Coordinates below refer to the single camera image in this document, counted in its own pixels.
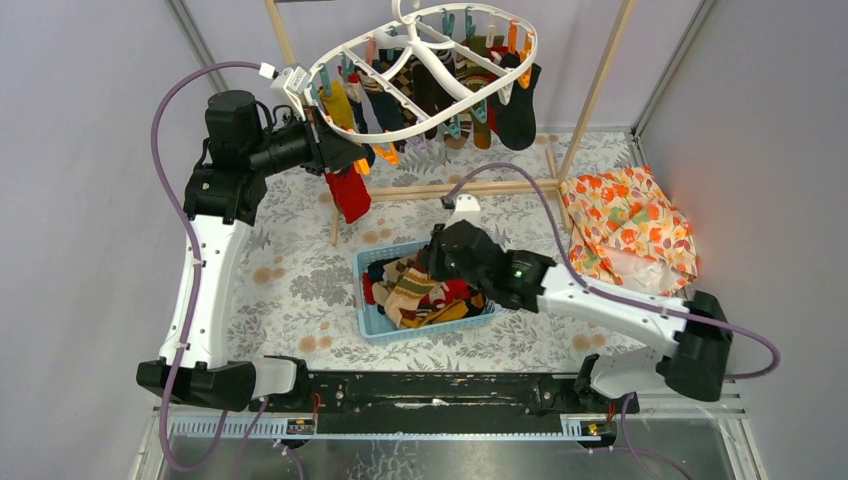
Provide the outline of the red bunny sock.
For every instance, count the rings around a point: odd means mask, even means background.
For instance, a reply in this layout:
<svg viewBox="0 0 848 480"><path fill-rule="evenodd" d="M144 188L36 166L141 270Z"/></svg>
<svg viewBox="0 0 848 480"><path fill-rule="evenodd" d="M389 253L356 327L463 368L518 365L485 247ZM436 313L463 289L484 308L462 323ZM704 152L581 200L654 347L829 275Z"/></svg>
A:
<svg viewBox="0 0 848 480"><path fill-rule="evenodd" d="M368 213L371 208L372 197L362 176L352 167L345 168L337 173L326 173L324 178L334 204L347 224L355 223Z"/></svg>

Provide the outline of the white round clip hanger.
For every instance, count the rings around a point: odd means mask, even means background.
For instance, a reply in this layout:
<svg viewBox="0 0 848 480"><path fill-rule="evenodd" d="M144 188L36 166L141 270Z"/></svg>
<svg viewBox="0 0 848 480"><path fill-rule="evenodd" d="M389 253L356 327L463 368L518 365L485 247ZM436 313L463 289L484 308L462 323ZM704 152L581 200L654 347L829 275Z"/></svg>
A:
<svg viewBox="0 0 848 480"><path fill-rule="evenodd" d="M532 116L538 33L495 6L460 2L409 13L331 49L287 89L359 144L404 142L442 129L451 139L487 133L497 119Z"/></svg>

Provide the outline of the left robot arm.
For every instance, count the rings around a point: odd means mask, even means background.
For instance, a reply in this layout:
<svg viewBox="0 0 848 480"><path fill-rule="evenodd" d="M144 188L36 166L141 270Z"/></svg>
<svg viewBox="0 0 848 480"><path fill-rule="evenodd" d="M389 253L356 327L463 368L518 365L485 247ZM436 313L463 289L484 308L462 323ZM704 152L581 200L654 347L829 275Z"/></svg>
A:
<svg viewBox="0 0 848 480"><path fill-rule="evenodd" d="M163 404L243 411L261 397L296 411L309 401L308 370L286 356L235 361L226 322L236 263L267 193L267 178L302 168L321 175L366 157L315 107L276 128L253 94L213 95L205 111L203 154L177 205L187 240L184 270L170 330L154 360L139 364L137 384Z"/></svg>

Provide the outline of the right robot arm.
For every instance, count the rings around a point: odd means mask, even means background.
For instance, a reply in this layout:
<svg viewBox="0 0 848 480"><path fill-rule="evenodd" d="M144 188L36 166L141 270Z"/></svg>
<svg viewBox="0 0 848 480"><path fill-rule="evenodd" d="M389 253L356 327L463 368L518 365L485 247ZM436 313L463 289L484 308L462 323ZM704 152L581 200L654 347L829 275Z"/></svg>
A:
<svg viewBox="0 0 848 480"><path fill-rule="evenodd" d="M431 278L461 279L505 309L580 318L642 343L634 352L584 361L573 386L583 410L597 412L660 385L704 402L721 396L733 334L709 293L684 300L605 284L550 257L503 250L466 220L435 225L423 262Z"/></svg>

